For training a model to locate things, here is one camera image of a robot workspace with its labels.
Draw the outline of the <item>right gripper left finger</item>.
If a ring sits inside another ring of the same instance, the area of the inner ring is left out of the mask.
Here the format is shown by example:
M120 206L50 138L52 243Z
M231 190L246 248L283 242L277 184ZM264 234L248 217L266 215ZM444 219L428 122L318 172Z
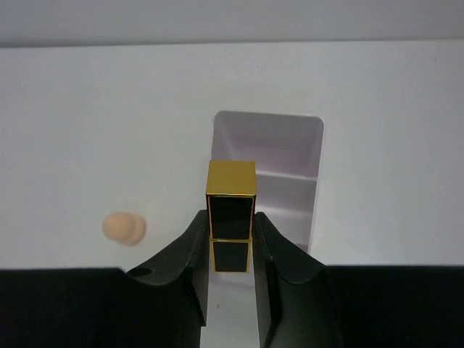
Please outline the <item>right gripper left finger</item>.
M200 210L184 233L128 271L137 281L130 301L130 347L198 347L207 323L210 243Z

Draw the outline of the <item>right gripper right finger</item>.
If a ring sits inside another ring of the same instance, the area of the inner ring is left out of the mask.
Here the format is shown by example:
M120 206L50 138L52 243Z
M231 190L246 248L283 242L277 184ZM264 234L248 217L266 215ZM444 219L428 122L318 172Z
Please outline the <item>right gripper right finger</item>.
M254 217L254 287L261 347L342 347L324 264Z

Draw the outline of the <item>black gold lipstick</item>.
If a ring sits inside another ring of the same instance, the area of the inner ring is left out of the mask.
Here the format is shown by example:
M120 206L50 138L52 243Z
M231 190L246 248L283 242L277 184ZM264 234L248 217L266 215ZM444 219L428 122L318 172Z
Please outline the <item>black gold lipstick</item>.
M210 160L206 202L215 272L249 271L256 198L254 162Z

